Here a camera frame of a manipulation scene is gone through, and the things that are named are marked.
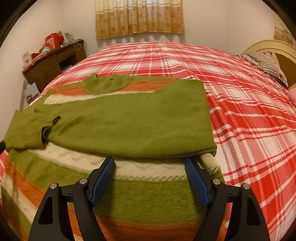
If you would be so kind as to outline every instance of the patterned pillow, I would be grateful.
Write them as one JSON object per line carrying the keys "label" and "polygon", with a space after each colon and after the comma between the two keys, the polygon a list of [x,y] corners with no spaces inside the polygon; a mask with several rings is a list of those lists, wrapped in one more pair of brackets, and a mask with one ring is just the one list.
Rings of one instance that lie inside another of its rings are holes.
{"label": "patterned pillow", "polygon": [[258,63],[260,69],[262,69],[264,73],[274,77],[278,83],[280,83],[285,88],[288,88],[288,81],[285,74],[276,64],[271,54],[267,50],[264,50],[263,52],[247,53],[246,55],[243,55],[243,57],[248,60],[248,58],[246,58],[245,56],[248,56],[254,62]]}
{"label": "patterned pillow", "polygon": [[257,63],[255,60],[253,60],[250,56],[244,54],[242,57],[245,58],[245,59],[246,59],[248,62],[250,62],[251,64],[254,64],[254,65],[257,66],[259,69],[262,70],[262,67],[260,66],[260,64]]}

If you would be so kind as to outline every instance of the orange knit stripe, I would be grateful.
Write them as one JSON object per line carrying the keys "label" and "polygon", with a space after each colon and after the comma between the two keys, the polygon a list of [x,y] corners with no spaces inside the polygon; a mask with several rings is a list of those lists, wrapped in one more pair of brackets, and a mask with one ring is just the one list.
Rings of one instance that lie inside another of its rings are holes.
{"label": "orange knit stripe", "polygon": [[24,194],[35,207],[39,207],[45,192],[28,180],[9,159],[7,159],[5,165],[5,172],[22,194]]}
{"label": "orange knit stripe", "polygon": [[118,90],[122,91],[156,91],[173,83],[173,80],[170,81],[161,81],[161,82],[150,82],[150,81],[141,81],[141,82],[132,82],[128,86]]}
{"label": "orange knit stripe", "polygon": [[[107,241],[144,240],[144,241],[188,241],[193,240],[201,222],[145,224],[122,220],[98,219]],[[216,241],[223,241],[226,235],[222,222]]]}
{"label": "orange knit stripe", "polygon": [[[128,86],[117,90],[116,92],[123,92],[123,91],[156,91],[161,89],[162,87],[171,84],[174,82],[171,81],[162,81],[162,82],[149,82],[149,81],[141,81],[141,82],[132,82]],[[59,88],[58,86],[54,87],[53,95],[66,95],[66,96],[81,96],[81,95],[88,95],[85,92],[82,86],[76,86],[69,89]]]}
{"label": "orange knit stripe", "polygon": [[88,93],[84,91],[84,88],[82,86],[76,86],[69,89],[59,88],[59,86],[55,86],[53,90],[54,90],[53,95],[69,95],[69,96],[88,95]]}

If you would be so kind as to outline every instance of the wooden headboard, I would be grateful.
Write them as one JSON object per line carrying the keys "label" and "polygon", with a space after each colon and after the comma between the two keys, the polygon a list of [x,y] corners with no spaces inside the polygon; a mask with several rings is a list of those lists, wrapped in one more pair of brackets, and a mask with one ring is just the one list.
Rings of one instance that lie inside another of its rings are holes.
{"label": "wooden headboard", "polygon": [[281,67],[291,87],[296,84],[296,48],[280,40],[263,40],[247,48],[241,55],[267,50]]}

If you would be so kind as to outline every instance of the beige curtain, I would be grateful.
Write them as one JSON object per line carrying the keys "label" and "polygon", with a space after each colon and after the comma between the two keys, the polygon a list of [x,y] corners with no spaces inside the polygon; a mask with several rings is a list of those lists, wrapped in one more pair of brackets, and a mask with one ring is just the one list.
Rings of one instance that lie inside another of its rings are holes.
{"label": "beige curtain", "polygon": [[182,0],[96,0],[96,37],[184,33]]}
{"label": "beige curtain", "polygon": [[274,15],[274,39],[284,41],[294,47],[296,47],[296,42],[290,33],[287,26],[280,19],[280,17],[273,12]]}

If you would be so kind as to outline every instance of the metal screw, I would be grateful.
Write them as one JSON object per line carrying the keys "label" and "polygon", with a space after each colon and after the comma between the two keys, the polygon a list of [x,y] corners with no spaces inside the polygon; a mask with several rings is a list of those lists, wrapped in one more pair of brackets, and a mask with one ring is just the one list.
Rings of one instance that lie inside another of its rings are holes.
{"label": "metal screw", "polygon": [[49,186],[51,189],[55,189],[56,187],[57,187],[57,184],[56,183],[52,183],[52,184],[50,184],[50,186]]}
{"label": "metal screw", "polygon": [[213,179],[213,183],[216,185],[219,185],[221,183],[221,181],[217,178]]}
{"label": "metal screw", "polygon": [[246,189],[246,190],[250,189],[250,185],[249,185],[249,184],[246,184],[246,183],[244,183],[244,184],[242,185],[242,187],[243,187],[244,189]]}
{"label": "metal screw", "polygon": [[86,184],[87,183],[87,179],[86,178],[82,178],[79,180],[80,184]]}

